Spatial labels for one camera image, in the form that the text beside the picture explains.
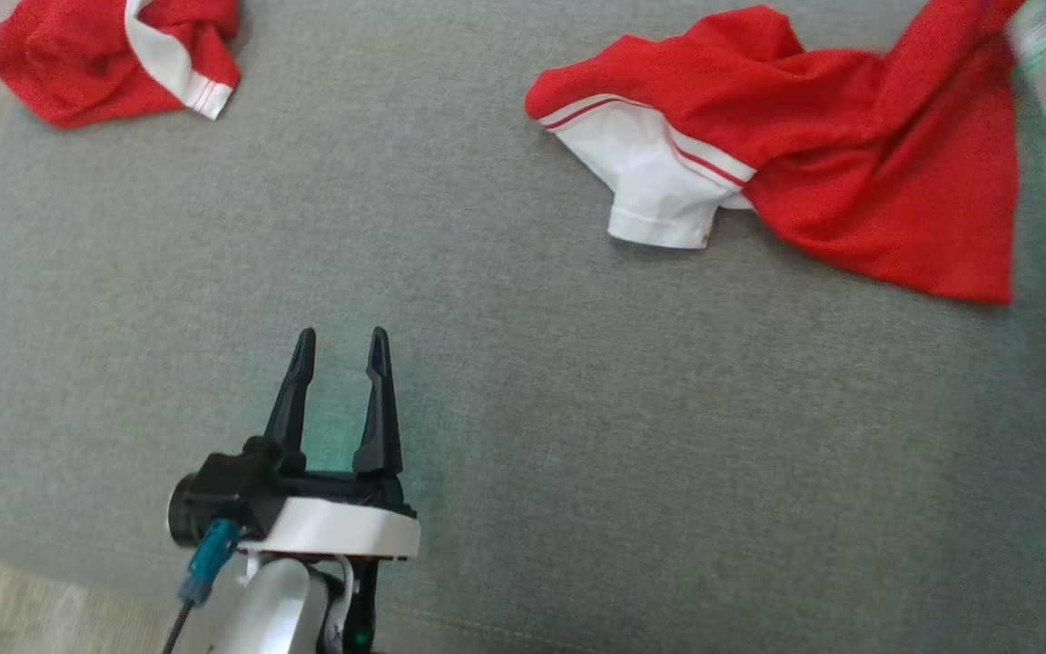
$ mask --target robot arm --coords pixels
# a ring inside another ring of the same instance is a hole
[[[389,337],[376,328],[373,388],[350,472],[306,471],[301,436],[315,346],[315,332],[303,331],[265,434],[241,454],[209,455],[172,494],[168,531],[179,545],[199,546],[214,525],[231,522],[249,556],[244,599],[214,654],[369,654],[379,563],[418,555],[417,514],[397,479]],[[325,561],[341,576],[315,567]]]

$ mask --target black cable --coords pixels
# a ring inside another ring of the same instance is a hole
[[[183,622],[188,619],[188,613],[191,612],[195,602],[190,600],[183,601],[183,606],[180,606],[180,613],[176,616],[176,624],[172,625],[172,631],[167,634],[167,642],[163,644],[163,651],[161,654],[172,654],[172,651],[176,649],[176,641],[179,640],[180,632],[183,630]]]

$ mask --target clothing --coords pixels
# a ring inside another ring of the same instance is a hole
[[[747,206],[810,255],[946,297],[1011,299],[1020,1],[933,0],[888,54],[801,48],[771,8],[623,37],[544,71],[527,114],[615,191],[609,232],[708,245]]]
[[[191,108],[215,119],[241,71],[236,0],[22,0],[0,78],[58,128]]]

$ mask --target red stripe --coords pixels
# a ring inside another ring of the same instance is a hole
[[[208,91],[204,91],[204,99],[200,100],[200,109],[201,109],[201,111],[203,111],[204,107],[206,107],[206,105],[208,105],[208,98],[211,98],[212,91],[215,91],[215,90],[217,90],[217,82],[212,82],[212,80],[209,80],[209,82],[208,82]]]
[[[699,164],[701,164],[701,165],[705,166],[706,168],[709,168],[710,171],[712,171],[712,173],[715,173],[715,174],[720,175],[721,177],[724,177],[725,179],[727,179],[727,181],[735,183],[735,185],[738,185],[738,186],[744,186],[745,185],[744,179],[738,179],[738,178],[733,177],[730,174],[727,174],[725,171],[721,170],[718,166],[712,165],[710,162],[702,160],[702,158],[698,157],[697,155],[690,155],[688,153],[685,153],[685,151],[681,150],[680,145],[678,145],[677,143],[673,143],[673,146],[676,148],[677,152],[680,153],[680,156],[684,157],[686,160],[688,160],[690,162],[698,162]]]
[[[619,98],[599,99],[598,103],[596,103],[594,105],[588,105],[588,107],[585,107],[585,108],[581,109],[581,111],[577,111],[577,112],[573,113],[572,115],[569,115],[568,117],[565,117],[564,120],[560,120],[560,122],[553,122],[551,125],[545,125],[544,128],[546,128],[546,129],[556,129],[561,125],[568,125],[570,120],[577,119],[577,117],[581,117],[582,115],[584,115],[584,114],[592,111],[592,109],[597,109],[599,107],[605,107],[605,105],[608,105],[608,104],[611,104],[611,103],[622,103],[622,99],[619,99]]]
[[[208,91],[209,84],[211,84],[211,80],[209,80],[209,82],[204,83],[204,86],[200,87],[200,93],[196,93],[196,99],[191,100],[191,105],[190,107],[188,107],[189,109],[196,109],[197,107],[199,107],[200,99],[203,98],[204,91]]]
[[[623,103],[626,105],[632,105],[633,107],[641,107],[641,108],[644,108],[644,109],[655,109],[655,107],[652,107],[651,105],[644,105],[644,104],[640,104],[640,103],[634,103],[634,100],[632,100],[632,99],[626,99],[626,98],[599,99],[598,103],[594,103],[592,105],[588,105],[588,107],[585,107],[585,108],[581,109],[581,111],[577,111],[577,112],[573,113],[572,115],[569,115],[568,117],[565,117],[565,119],[558,120],[556,122],[553,122],[551,125],[545,125],[544,128],[545,129],[556,129],[556,128],[560,128],[561,126],[568,125],[570,120],[575,120],[575,119],[577,119],[577,117],[581,117],[582,115],[584,115],[584,114],[586,114],[586,113],[588,113],[590,111],[593,111],[593,109],[598,109],[599,107],[605,107],[605,105],[608,105],[608,104],[611,104],[611,103]],[[712,171],[712,173],[718,174],[721,177],[724,177],[729,182],[735,183],[735,185],[737,185],[737,186],[744,186],[745,185],[744,179],[740,179],[738,177],[735,177],[732,174],[726,173],[724,170],[722,170],[722,168],[715,166],[714,164],[712,164],[712,162],[703,160],[703,158],[698,157],[697,155],[685,153],[685,151],[682,150],[681,146],[679,144],[677,144],[677,142],[672,139],[672,135],[670,134],[668,135],[668,141],[670,141],[673,148],[675,148],[677,150],[677,152],[680,153],[681,156],[684,157],[686,160],[688,160],[690,162],[696,162],[697,164],[705,166],[705,168],[708,168],[708,170]]]

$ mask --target gray couch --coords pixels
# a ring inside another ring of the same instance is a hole
[[[395,653],[1046,653],[1046,119],[1020,99],[1009,309],[854,276],[721,212],[609,240],[523,114],[544,67],[737,0],[246,0],[245,82],[0,149],[0,559],[170,596],[174,483],[320,331],[311,464],[393,343],[420,559]],[[885,48],[922,3],[780,0]]]

